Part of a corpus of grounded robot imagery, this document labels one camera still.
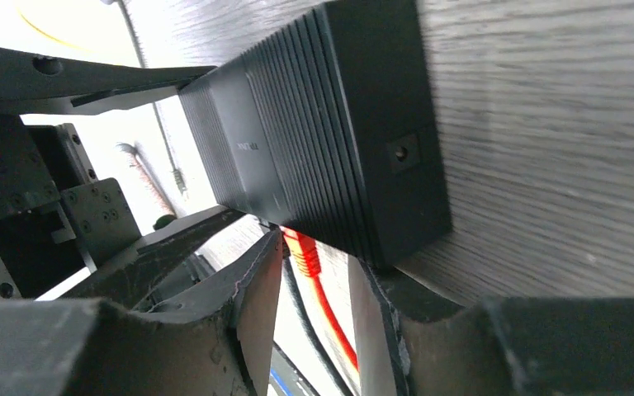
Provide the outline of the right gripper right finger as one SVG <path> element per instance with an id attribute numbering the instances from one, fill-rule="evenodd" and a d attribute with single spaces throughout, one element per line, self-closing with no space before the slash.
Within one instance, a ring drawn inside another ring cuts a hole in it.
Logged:
<path id="1" fill-rule="evenodd" d="M 634 298 L 465 307 L 356 258 L 348 280 L 365 395 L 634 395 Z"/>

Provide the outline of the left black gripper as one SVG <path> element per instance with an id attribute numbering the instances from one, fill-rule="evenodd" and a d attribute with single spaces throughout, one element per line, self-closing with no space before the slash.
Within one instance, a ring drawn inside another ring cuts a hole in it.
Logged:
<path id="1" fill-rule="evenodd" d="M 37 298 L 88 269 L 95 272 L 64 299 L 102 298 L 132 309 L 244 217 L 217 205 L 140 238 L 119 183 L 97 175 L 73 125 L 25 125 L 18 117 L 130 110 L 173 97 L 212 69 L 135 68 L 0 48 L 0 299 Z"/>

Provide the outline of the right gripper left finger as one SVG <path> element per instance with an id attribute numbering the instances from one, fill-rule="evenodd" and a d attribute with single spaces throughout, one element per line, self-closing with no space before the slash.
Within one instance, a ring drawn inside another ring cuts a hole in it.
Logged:
<path id="1" fill-rule="evenodd" d="M 0 301 L 0 395 L 264 395 L 281 278 L 274 230 L 148 313 Z"/>

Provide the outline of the ribbed black network switch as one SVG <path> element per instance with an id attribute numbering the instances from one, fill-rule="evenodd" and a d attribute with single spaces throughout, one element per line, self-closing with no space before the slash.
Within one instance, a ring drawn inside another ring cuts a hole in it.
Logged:
<path id="1" fill-rule="evenodd" d="M 452 230 L 414 1 L 312 7 L 179 98 L 221 205 L 380 268 Z"/>

